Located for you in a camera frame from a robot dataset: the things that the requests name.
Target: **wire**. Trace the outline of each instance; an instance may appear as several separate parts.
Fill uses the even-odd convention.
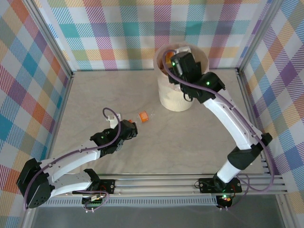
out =
[[[265,144],[263,143],[263,141],[257,136],[257,134],[255,133],[255,131],[253,130],[253,128],[251,127],[251,125],[247,122],[247,120],[243,117],[243,115],[236,109],[236,108],[233,108],[233,104],[230,103],[226,98],[224,98],[221,94],[213,91],[212,89],[209,89],[209,88],[206,88],[206,87],[202,87],[202,86],[199,86],[199,85],[195,85],[195,84],[192,84],[192,83],[189,83],[189,82],[186,82],[180,78],[178,78],[177,76],[175,76],[168,68],[167,64],[166,64],[166,55],[167,53],[169,52],[174,52],[176,53],[175,50],[172,50],[172,49],[169,49],[167,51],[165,51],[163,53],[163,56],[162,56],[162,63],[163,63],[163,66],[164,66],[164,69],[166,70],[167,74],[172,77],[174,80],[178,81],[179,83],[182,83],[186,86],[190,86],[192,88],[196,88],[196,89],[200,89],[200,90],[204,90],[204,91],[207,91],[209,93],[212,93],[214,94],[215,96],[217,96],[218,98],[220,98],[220,100],[226,104],[233,112],[234,114],[236,114],[238,116],[238,118],[240,119],[240,121],[249,129],[249,131],[252,133],[252,136],[261,144],[261,146],[263,147],[264,151],[265,151],[265,155],[266,155],[266,158],[269,162],[269,168],[271,170],[271,178],[270,178],[270,183],[269,185],[262,189],[262,190],[259,190],[259,189],[255,189],[253,188],[249,183],[247,183],[246,181],[242,180],[241,178],[239,178],[239,180],[246,184],[247,186],[249,186],[249,188],[251,188],[252,190],[255,190],[255,191],[259,191],[259,192],[266,192],[268,191],[273,183],[274,183],[274,178],[275,178],[275,172],[274,172],[274,168],[273,168],[273,161],[270,157],[270,152],[268,151],[267,147],[265,146]]]
[[[234,187],[234,185],[231,185],[231,187],[232,187],[232,189],[233,189],[233,198],[235,198],[235,196],[236,196],[236,188]]]
[[[190,100],[187,100],[186,94],[184,94],[184,100],[185,100],[185,101],[188,101],[188,102],[192,102],[192,101],[193,101],[193,98],[190,98]]]
[[[197,182],[199,182],[199,180],[196,181],[196,182],[194,183],[194,187],[197,188],[197,189],[199,189],[200,187],[199,187],[199,186],[197,187],[197,186],[195,185]]]
[[[200,182],[202,182],[202,183],[204,183],[204,184],[207,184],[208,186],[210,186],[210,187],[212,187],[212,188],[215,188],[215,186],[214,186],[214,185],[208,184],[208,183],[203,182],[203,181],[200,181]]]
[[[98,207],[92,208],[91,210],[87,208],[87,205],[89,204],[89,202],[86,202],[85,206],[84,206],[84,209],[86,210],[86,212],[88,212],[88,211],[94,212],[94,210],[97,210],[97,209],[101,208],[105,203],[107,203],[107,201],[110,198],[109,193],[107,191],[87,191],[87,190],[81,190],[79,192],[82,192],[82,193],[103,193],[103,194],[106,195],[106,199],[103,200],[103,202]]]
[[[249,192],[250,178],[248,177],[247,174],[245,174],[245,176],[247,177],[247,182],[248,182],[247,189],[245,190],[245,193],[244,193],[244,195],[242,195],[242,197],[240,198],[240,200],[238,202],[236,202],[235,204],[233,204],[232,206],[230,206],[230,208],[236,206],[237,204],[239,204],[240,201],[242,201],[245,198],[245,196],[247,195],[247,193]]]
[[[112,141],[110,141],[109,143],[105,144],[105,145],[101,145],[101,146],[97,146],[97,147],[92,147],[92,148],[85,148],[85,149],[81,149],[81,150],[75,150],[75,151],[72,151],[72,152],[67,153],[67,154],[65,154],[65,155],[62,155],[61,157],[59,157],[59,158],[53,160],[52,162],[50,162],[49,164],[47,164],[45,167],[43,167],[41,170],[39,170],[39,171],[33,176],[33,178],[30,180],[30,182],[28,183],[28,186],[27,186],[27,188],[26,188],[26,190],[25,190],[25,193],[24,193],[24,200],[23,200],[23,209],[24,209],[24,210],[27,210],[27,209],[28,209],[28,206],[27,206],[27,199],[28,199],[28,196],[29,196],[28,193],[29,193],[30,187],[31,187],[32,184],[34,183],[35,179],[36,179],[44,170],[46,170],[46,169],[49,168],[49,167],[52,167],[52,165],[54,165],[56,162],[58,162],[58,161],[60,161],[60,160],[62,160],[62,159],[64,159],[64,158],[66,158],[66,157],[69,157],[69,156],[71,156],[71,155],[73,155],[73,154],[75,154],[75,153],[81,153],[81,152],[84,152],[84,151],[90,151],[90,150],[96,150],[96,149],[104,148],[104,147],[107,147],[107,146],[111,145],[112,143],[114,143],[114,142],[118,139],[118,137],[119,137],[119,135],[120,135],[121,128],[122,128],[122,127],[121,127],[121,124],[120,124],[120,120],[119,120],[117,114],[116,114],[112,109],[107,108],[107,107],[103,109],[103,114],[104,114],[105,118],[107,118],[107,116],[105,115],[105,110],[108,110],[108,111],[110,111],[111,113],[113,113],[114,116],[116,117],[117,121],[118,121],[118,132],[117,132],[117,135],[115,136],[115,138],[114,138]]]

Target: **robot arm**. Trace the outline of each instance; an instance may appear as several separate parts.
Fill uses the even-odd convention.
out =
[[[138,132],[135,123],[122,120],[120,125],[121,131],[118,138],[106,147],[97,149],[96,145],[106,145],[115,139],[118,134],[118,126],[114,129],[105,129],[100,133],[94,134],[89,141],[76,149],[76,151],[78,150],[79,152],[64,157],[55,164],[51,163],[57,158],[50,158],[42,160],[41,162],[37,162],[35,158],[27,161],[17,180],[17,186],[23,196],[25,196],[26,189],[33,177],[39,171],[41,172],[44,167],[48,166],[35,178],[34,182],[30,186],[27,197],[28,207],[38,207],[46,202],[50,197],[66,192],[77,190],[100,190],[101,183],[99,177],[92,169],[86,169],[77,174],[64,174],[82,164],[97,160],[107,154],[120,150],[125,140],[129,140],[137,136]]]
[[[222,122],[236,142],[236,148],[228,155],[227,161],[213,178],[215,190],[222,192],[231,180],[241,170],[247,168],[263,150],[257,137],[266,146],[271,142],[272,137],[268,133],[262,134],[244,117],[232,101],[224,83],[216,74],[212,72],[201,73],[200,63],[195,62],[191,53],[179,52],[175,54],[171,57],[171,64],[170,72],[179,79],[217,92],[217,95],[214,95],[206,90],[179,83],[173,77],[169,77],[171,83],[180,84],[185,100],[187,100],[187,95],[191,101],[196,98],[201,104],[204,104]],[[228,100],[232,106],[223,102],[223,98]],[[250,123],[251,129],[243,124],[239,116],[235,114],[234,109],[237,109],[246,122]]]

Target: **orange object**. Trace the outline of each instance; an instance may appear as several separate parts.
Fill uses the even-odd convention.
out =
[[[138,115],[142,122],[146,122],[149,120],[149,117],[148,117],[148,114],[146,111],[140,112],[140,113],[138,113]]]
[[[171,64],[171,57],[174,56],[174,52],[168,52],[166,54],[166,64]]]

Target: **plaid backdrop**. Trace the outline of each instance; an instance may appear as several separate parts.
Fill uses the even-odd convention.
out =
[[[258,124],[304,227],[304,0],[285,0],[245,70]]]
[[[246,39],[256,31],[257,11],[266,3],[265,0],[35,1],[75,70],[152,69],[157,48],[184,40],[206,52],[210,68],[235,67],[243,51],[240,45],[245,41],[241,47],[244,48]]]
[[[24,163],[45,158],[68,77],[22,0],[0,1],[0,228],[15,228]]]
[[[269,10],[269,7],[270,7],[270,5],[271,5],[272,2],[273,2],[273,0],[267,0],[267,3],[264,6],[263,11],[262,11],[262,13],[259,16],[256,25],[255,25],[254,29],[252,30],[249,39],[247,40],[246,46],[243,49],[243,52],[242,52],[241,57],[239,58],[239,60],[237,62],[236,67],[239,67],[241,65],[241,63],[242,63],[242,61],[243,61],[243,59],[244,59],[244,57],[245,57],[245,55],[246,55],[246,53],[248,51],[248,48],[252,44],[252,41],[253,41],[254,37],[256,36],[256,34],[257,34],[257,31],[259,31],[261,23],[262,23],[263,19],[265,18],[265,16],[266,16],[266,14],[267,14],[267,12]]]

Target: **table surface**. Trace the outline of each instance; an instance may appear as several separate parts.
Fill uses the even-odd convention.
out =
[[[213,72],[247,114],[234,70]],[[138,136],[125,141],[120,151],[72,172],[92,168],[108,174],[214,174],[236,146],[216,116],[199,102],[179,113],[164,108],[152,70],[76,72],[52,157],[71,151],[96,132],[109,128],[102,115],[104,107],[121,113],[127,120],[143,110],[152,118],[139,126]],[[263,173],[260,160],[256,159],[243,173]]]

